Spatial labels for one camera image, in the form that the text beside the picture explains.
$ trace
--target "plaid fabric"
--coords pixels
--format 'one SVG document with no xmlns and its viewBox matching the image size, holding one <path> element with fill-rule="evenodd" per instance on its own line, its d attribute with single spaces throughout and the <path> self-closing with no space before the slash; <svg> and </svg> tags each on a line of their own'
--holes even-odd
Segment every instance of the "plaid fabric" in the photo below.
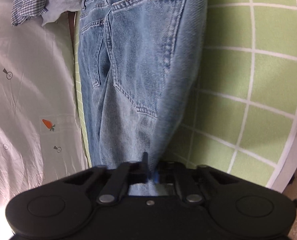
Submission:
<svg viewBox="0 0 297 240">
<path fill-rule="evenodd" d="M 17 26 L 47 12 L 47 0 L 13 0 L 12 26 Z"/>
</svg>

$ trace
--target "orange carrot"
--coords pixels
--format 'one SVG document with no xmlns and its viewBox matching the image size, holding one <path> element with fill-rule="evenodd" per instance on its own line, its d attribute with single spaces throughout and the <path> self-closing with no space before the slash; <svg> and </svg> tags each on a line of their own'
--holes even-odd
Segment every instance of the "orange carrot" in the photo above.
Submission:
<svg viewBox="0 0 297 240">
<path fill-rule="evenodd" d="M 42 119 L 42 122 L 45 124 L 45 126 L 47 128 L 50 129 L 50 131 L 54 131 L 54 127 L 55 125 L 52 124 L 52 122 L 48 121 L 48 120 L 45 120 L 45 119 Z"/>
</svg>

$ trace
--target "jeans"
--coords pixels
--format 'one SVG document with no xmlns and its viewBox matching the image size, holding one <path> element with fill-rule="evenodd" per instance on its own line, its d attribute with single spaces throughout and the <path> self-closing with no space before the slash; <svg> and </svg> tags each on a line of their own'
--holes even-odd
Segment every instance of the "jeans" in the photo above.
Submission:
<svg viewBox="0 0 297 240">
<path fill-rule="evenodd" d="M 83 0 L 78 59 L 92 166 L 152 171 L 196 79 L 207 0 Z M 156 195 L 151 183 L 133 195 Z"/>
</svg>

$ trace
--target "jeans back pocket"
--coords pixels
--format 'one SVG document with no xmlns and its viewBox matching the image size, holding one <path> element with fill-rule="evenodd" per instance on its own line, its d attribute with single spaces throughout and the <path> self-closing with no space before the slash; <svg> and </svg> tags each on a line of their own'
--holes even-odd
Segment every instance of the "jeans back pocket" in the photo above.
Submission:
<svg viewBox="0 0 297 240">
<path fill-rule="evenodd" d="M 112 5 L 114 86 L 140 113 L 158 117 L 186 0 L 122 0 Z"/>
<path fill-rule="evenodd" d="M 82 64 L 87 76 L 91 79 L 93 88 L 100 85 L 99 53 L 103 43 L 104 19 L 88 23 L 81 29 L 83 38 L 79 42 L 79 63 Z"/>
</svg>

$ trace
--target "white fabric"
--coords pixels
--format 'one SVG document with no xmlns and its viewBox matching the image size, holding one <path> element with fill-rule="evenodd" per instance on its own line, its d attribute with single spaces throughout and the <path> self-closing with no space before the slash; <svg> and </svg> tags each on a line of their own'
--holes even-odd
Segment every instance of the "white fabric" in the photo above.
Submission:
<svg viewBox="0 0 297 240">
<path fill-rule="evenodd" d="M 2 240 L 11 233 L 3 210 L 12 197 L 87 168 L 75 105 L 67 14 L 58 24 L 41 27 L 39 17 L 12 27 L 12 1 L 0 0 Z"/>
</svg>

